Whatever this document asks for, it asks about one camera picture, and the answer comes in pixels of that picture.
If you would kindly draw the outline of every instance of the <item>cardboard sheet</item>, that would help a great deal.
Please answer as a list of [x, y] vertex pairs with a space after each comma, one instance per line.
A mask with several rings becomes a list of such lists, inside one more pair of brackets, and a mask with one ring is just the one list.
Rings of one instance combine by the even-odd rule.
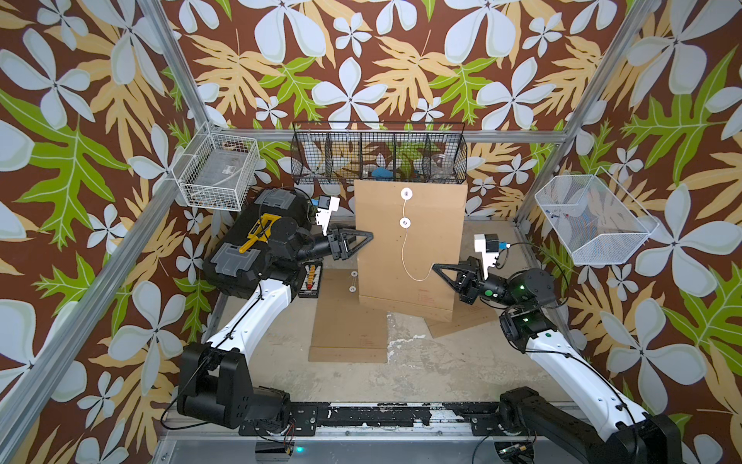
[[404, 262], [415, 278], [425, 278], [434, 263], [459, 262], [467, 186], [433, 183], [356, 180], [355, 226], [373, 232], [373, 241], [358, 253], [359, 299], [378, 310], [451, 321], [456, 294], [434, 272], [422, 282], [411, 279], [402, 266], [405, 229], [399, 225], [404, 200], [400, 193], [410, 187], [404, 215], [410, 219]]
[[469, 305], [456, 299], [453, 303], [453, 318], [451, 322], [425, 319], [425, 324], [427, 324], [430, 335], [435, 339], [497, 320], [498, 312], [494, 308], [482, 303], [481, 300], [477, 299], [474, 304]]
[[361, 306], [348, 290], [351, 271], [323, 270], [311, 362], [387, 362], [387, 312]]

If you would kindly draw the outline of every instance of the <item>aluminum frame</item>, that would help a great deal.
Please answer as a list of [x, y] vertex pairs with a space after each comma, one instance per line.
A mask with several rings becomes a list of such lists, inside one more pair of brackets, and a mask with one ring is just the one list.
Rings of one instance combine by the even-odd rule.
[[567, 122], [565, 142], [553, 149], [546, 159], [544, 166], [533, 181], [533, 185], [528, 190], [520, 209], [515, 215], [516, 224], [528, 219], [528, 215], [531, 213], [533, 205], [536, 202], [536, 192], [541, 190], [554, 176], [554, 169], [559, 165], [559, 161], [571, 150], [574, 139], [577, 137], [577, 132], [582, 128], [588, 111], [590, 111], [592, 105], [600, 98], [600, 94], [603, 93], [608, 81], [613, 76], [618, 63], [626, 55], [634, 37], [646, 22], [647, 16], [651, 13], [655, 2], [656, 0], [636, 0], [631, 11], [628, 12], [626, 19], [621, 23], [616, 36], [608, 46], [605, 55], [603, 55], [603, 59], [600, 60], [598, 69], [595, 71], [593, 78], [590, 79], [588, 87], [582, 94], [582, 98], [577, 103], [572, 118]]
[[[626, 52], [631, 40], [642, 27], [654, 0], [637, 0], [632, 11], [621, 24], [611, 46], [603, 57], [593, 79], [575, 108], [571, 120], [564, 131], [466, 131], [468, 142], [472, 143], [557, 143], [552, 150], [540, 175], [528, 192], [521, 209], [516, 214], [516, 222], [528, 216], [533, 207], [535, 192], [543, 187], [551, 177], [554, 166], [566, 154], [582, 126], [588, 109], [597, 100], [608, 82], [615, 66]], [[218, 131], [209, 122], [203, 102], [199, 97], [196, 82], [191, 75], [183, 51], [175, 41], [169, 27], [165, 11], [158, 0], [137, 0], [145, 16], [149, 17], [153, 29], [162, 42], [163, 56], [173, 71], [175, 82], [183, 92], [185, 104], [191, 109], [197, 127], [205, 127], [207, 133]], [[226, 129], [245, 134], [259, 141], [290, 141], [291, 131]], [[154, 234], [160, 221], [169, 210], [176, 194], [177, 186], [169, 177], [157, 194], [146, 206], [137, 222], [124, 237], [117, 251], [93, 281], [91, 287], [77, 305], [77, 311], [60, 327], [52, 339], [45, 355], [40, 356], [33, 369], [19, 381], [12, 401], [6, 401], [0, 412], [0, 464], [8, 464], [23, 442], [52, 392], [67, 372], [82, 345], [97, 325], [114, 299], [116, 291], [128, 275], [128, 270], [136, 263], [144, 246]]]
[[0, 463], [9, 463], [57, 384], [108, 311], [137, 258], [173, 203], [177, 185], [165, 182], [59, 328], [33, 368], [18, 380], [0, 416]]

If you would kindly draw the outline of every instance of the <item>floral wallpaper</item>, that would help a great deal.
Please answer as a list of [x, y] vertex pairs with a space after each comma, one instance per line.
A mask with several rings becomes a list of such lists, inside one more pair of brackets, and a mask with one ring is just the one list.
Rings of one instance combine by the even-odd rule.
[[[134, 0], [0, 1], [0, 408], [165, 182], [194, 128]], [[174, 204], [15, 463], [146, 463], [217, 297], [232, 223]]]
[[[352, 120], [365, 121], [360, 128], [406, 121], [441, 128], [463, 122], [477, 130], [563, 128], [630, 4], [162, 3], [215, 125], [282, 129], [317, 120], [342, 129]], [[289, 144], [263, 146], [257, 184], [291, 185]], [[470, 144], [467, 212], [511, 217], [546, 148]], [[377, 166], [390, 163], [377, 158]], [[340, 195], [341, 212], [353, 210], [352, 186], [299, 187], [311, 195]]]
[[738, 0], [647, 19], [562, 173], [607, 169], [660, 225], [620, 266], [575, 267], [537, 210], [521, 224], [566, 276], [583, 355], [683, 434], [688, 464], [742, 461], [742, 24]]

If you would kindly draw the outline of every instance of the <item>concrete floor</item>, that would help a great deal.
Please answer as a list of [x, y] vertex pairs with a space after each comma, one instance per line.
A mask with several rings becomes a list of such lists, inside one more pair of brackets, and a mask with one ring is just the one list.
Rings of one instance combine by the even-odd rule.
[[[510, 222], [466, 221], [463, 258], [475, 255], [476, 233], [518, 241]], [[503, 275], [528, 267], [522, 250], [510, 251]], [[325, 262], [332, 268], [356, 268], [355, 260]], [[219, 328], [244, 303], [230, 297]], [[296, 298], [275, 319], [249, 362], [254, 385], [288, 391], [294, 401], [495, 401], [520, 386], [533, 388], [548, 401], [571, 401], [539, 365], [508, 345], [497, 321], [432, 339], [422, 318], [388, 313], [386, 364], [309, 362], [316, 309], [317, 300]]]

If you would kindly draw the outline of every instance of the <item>white wire basket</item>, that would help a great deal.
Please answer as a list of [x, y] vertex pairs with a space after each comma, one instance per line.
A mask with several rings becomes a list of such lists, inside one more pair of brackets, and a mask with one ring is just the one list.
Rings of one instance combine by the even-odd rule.
[[611, 177], [555, 176], [536, 202], [577, 266], [624, 264], [659, 226], [649, 212]]
[[178, 177], [178, 186], [188, 206], [240, 211], [247, 189], [255, 178], [260, 155], [257, 141], [248, 137], [205, 134], [194, 138], [184, 156], [191, 156]]

